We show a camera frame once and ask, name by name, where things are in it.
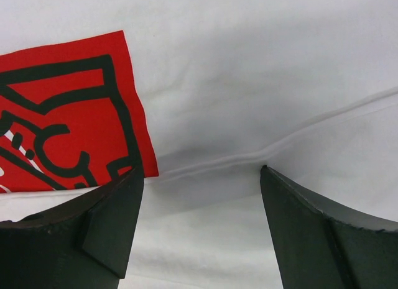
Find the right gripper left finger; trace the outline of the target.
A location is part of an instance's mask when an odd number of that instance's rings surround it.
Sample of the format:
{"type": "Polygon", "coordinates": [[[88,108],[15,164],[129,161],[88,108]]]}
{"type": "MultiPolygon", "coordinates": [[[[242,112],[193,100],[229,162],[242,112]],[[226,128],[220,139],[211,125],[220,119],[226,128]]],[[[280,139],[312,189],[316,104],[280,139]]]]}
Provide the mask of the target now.
{"type": "Polygon", "coordinates": [[[1,223],[2,288],[117,288],[142,201],[135,168],[77,198],[1,223]]]}

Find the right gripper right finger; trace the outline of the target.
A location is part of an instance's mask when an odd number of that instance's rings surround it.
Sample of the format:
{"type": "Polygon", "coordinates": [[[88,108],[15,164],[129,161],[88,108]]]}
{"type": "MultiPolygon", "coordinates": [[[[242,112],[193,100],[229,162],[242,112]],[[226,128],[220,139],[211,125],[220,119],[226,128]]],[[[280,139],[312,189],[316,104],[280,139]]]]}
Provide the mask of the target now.
{"type": "Polygon", "coordinates": [[[397,223],[261,168],[261,194],[284,288],[397,288],[397,223]]]}

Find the white t shirt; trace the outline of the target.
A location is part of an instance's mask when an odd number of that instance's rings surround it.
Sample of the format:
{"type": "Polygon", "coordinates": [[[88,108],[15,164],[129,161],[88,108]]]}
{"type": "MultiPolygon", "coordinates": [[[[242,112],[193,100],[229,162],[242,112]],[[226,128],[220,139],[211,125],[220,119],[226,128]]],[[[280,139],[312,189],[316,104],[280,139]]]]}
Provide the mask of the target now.
{"type": "Polygon", "coordinates": [[[397,0],[1,0],[1,53],[123,30],[159,177],[121,288],[281,288],[268,165],[397,219],[397,0]]]}

